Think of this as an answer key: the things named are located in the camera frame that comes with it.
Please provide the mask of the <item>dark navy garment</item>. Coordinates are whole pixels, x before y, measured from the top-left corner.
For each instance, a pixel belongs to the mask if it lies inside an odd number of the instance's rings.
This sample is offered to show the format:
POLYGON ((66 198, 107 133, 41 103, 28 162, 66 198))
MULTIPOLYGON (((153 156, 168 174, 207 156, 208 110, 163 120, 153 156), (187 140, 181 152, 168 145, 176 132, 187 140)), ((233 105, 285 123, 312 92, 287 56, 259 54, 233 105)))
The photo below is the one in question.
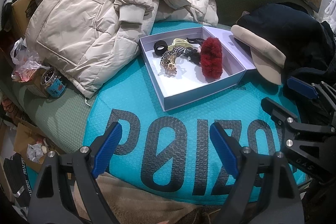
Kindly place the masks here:
POLYGON ((295 77, 335 87, 335 34, 294 3, 271 3, 241 16, 236 24, 273 44, 285 56, 282 84, 295 77))

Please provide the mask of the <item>green chair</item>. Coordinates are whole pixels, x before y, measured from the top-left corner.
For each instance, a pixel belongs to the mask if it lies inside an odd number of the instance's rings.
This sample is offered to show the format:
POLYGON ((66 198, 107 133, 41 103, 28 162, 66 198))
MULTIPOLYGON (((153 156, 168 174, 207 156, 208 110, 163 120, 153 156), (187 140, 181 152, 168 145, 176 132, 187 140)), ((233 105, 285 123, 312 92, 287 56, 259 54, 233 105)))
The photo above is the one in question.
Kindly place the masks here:
POLYGON ((69 84, 61 98, 38 97, 11 79, 1 61, 1 91, 58 147, 70 152, 83 139, 89 103, 104 83, 140 53, 139 40, 155 23, 183 20, 231 26, 244 11, 302 0, 42 0, 31 17, 27 45, 69 84))

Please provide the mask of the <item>teal bubble mailer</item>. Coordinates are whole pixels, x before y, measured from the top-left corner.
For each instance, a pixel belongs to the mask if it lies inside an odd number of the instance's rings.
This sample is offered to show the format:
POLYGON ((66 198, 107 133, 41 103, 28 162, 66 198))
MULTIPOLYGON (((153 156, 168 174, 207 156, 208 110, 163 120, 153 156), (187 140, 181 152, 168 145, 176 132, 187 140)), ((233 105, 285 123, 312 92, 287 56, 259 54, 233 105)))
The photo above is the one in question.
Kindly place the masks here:
POLYGON ((278 124, 261 108, 269 97, 293 113, 296 105, 282 88, 256 71, 249 48, 226 26, 209 28, 223 44, 224 78, 236 85, 195 102, 164 111, 142 57, 108 81, 88 115, 83 144, 90 145, 118 122, 122 138, 109 173, 140 189, 176 201, 221 205, 234 178, 228 175, 209 137, 215 122, 242 146, 273 155, 280 149, 278 124))

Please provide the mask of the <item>black lace bow clip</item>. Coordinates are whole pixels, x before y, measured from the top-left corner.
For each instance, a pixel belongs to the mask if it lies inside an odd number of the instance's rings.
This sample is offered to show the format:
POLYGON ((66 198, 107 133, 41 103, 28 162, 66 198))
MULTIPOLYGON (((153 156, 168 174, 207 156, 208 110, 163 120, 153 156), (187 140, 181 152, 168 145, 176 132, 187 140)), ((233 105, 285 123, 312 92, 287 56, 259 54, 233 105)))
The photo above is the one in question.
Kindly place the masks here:
POLYGON ((186 48, 183 55, 188 59, 188 61, 194 63, 195 65, 200 65, 201 54, 195 48, 186 48))

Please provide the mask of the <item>white plastic bag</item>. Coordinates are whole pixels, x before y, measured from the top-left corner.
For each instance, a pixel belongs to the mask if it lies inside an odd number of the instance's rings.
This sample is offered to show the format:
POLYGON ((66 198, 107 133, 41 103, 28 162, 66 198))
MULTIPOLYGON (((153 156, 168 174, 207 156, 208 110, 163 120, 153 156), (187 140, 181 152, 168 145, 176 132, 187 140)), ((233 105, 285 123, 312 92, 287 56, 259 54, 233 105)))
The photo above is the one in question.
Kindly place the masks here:
POLYGON ((43 65, 43 61, 36 51, 28 49, 26 40, 23 38, 14 43, 10 56, 14 64, 11 79, 15 82, 26 83, 34 77, 39 69, 50 68, 43 65))

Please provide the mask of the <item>cream hair claw clip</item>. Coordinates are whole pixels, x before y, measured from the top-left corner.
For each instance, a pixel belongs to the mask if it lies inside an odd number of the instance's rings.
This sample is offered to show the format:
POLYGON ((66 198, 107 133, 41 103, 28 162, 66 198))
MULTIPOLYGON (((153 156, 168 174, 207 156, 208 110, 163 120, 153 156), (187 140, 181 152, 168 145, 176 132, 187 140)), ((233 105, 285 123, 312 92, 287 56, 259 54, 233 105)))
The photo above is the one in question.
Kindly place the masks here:
POLYGON ((167 50, 172 51, 176 47, 193 48, 194 46, 191 43, 189 43, 186 39, 175 38, 172 44, 168 46, 167 50))

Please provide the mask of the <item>black white gingham scrunchie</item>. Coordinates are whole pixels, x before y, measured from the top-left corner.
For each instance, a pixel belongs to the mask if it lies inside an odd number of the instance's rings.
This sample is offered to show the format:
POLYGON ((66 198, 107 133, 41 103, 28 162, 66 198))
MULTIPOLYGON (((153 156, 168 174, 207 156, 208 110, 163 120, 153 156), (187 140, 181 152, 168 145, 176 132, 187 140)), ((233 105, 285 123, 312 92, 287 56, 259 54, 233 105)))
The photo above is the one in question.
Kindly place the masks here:
POLYGON ((176 59, 185 53, 186 48, 182 46, 174 47, 172 50, 166 51, 161 57, 161 65, 168 67, 169 64, 175 65, 176 59))

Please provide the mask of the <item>black claw hair clip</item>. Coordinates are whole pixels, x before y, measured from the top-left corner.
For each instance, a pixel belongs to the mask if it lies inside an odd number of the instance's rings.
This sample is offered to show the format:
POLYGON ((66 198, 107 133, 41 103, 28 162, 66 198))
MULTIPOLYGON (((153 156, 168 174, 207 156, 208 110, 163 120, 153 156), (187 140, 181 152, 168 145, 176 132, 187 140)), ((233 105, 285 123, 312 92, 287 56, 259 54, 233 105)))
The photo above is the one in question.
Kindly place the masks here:
POLYGON ((190 44, 199 44, 200 46, 203 44, 205 40, 202 38, 187 38, 187 42, 190 44))

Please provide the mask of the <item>beige folded cloth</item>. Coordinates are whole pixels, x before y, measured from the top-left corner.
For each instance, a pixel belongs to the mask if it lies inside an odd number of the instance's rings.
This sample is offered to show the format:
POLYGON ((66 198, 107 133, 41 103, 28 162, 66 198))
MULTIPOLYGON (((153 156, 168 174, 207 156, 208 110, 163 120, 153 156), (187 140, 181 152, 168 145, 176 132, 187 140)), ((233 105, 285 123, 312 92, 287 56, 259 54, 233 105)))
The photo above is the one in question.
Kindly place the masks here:
POLYGON ((235 39, 250 47, 253 63, 260 75, 275 85, 282 85, 281 72, 286 56, 273 44, 237 24, 231 27, 235 39))

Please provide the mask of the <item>blue label glass jar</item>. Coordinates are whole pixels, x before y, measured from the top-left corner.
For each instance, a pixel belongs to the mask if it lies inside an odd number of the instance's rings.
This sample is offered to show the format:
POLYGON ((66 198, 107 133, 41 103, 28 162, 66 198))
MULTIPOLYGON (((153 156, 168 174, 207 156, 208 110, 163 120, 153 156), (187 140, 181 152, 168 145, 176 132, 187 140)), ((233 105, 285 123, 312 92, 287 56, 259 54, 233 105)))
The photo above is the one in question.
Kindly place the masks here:
POLYGON ((59 98, 66 89, 66 85, 54 67, 50 67, 43 73, 41 85, 52 98, 59 98))

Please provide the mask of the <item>red fluffy scrunchie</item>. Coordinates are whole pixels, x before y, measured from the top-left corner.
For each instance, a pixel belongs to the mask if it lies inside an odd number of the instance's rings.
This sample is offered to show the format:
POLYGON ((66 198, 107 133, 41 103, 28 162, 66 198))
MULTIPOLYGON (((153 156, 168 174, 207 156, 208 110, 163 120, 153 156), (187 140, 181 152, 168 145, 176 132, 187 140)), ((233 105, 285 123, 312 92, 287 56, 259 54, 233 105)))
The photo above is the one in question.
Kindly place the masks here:
POLYGON ((205 78, 217 80, 223 73, 222 44, 218 38, 207 38, 201 46, 201 69, 205 78))

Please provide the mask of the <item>lavender cardboard box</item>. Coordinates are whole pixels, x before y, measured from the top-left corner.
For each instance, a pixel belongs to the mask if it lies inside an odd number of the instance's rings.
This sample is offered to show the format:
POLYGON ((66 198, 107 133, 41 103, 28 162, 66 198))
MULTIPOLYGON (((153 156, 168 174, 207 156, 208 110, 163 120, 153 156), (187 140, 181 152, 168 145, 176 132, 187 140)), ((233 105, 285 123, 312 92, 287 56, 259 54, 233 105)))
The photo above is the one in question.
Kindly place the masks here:
POLYGON ((163 111, 176 109, 237 85, 245 73, 256 67, 234 39, 232 32, 214 27, 195 27, 145 36, 139 40, 143 59, 163 111), (217 80, 204 77, 201 66, 185 57, 176 60, 176 75, 169 76, 154 53, 154 44, 163 40, 171 45, 176 38, 217 38, 222 44, 223 73, 217 80))

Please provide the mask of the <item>beige puffer jacket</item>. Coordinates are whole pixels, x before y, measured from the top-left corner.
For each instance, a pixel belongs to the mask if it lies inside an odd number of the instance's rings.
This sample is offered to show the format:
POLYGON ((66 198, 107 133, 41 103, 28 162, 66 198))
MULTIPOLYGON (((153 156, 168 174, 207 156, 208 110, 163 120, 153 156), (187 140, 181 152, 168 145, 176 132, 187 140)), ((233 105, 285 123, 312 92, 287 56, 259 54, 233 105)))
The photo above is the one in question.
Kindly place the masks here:
POLYGON ((131 62, 156 21, 218 24, 215 0, 43 0, 26 30, 29 49, 86 98, 131 62))

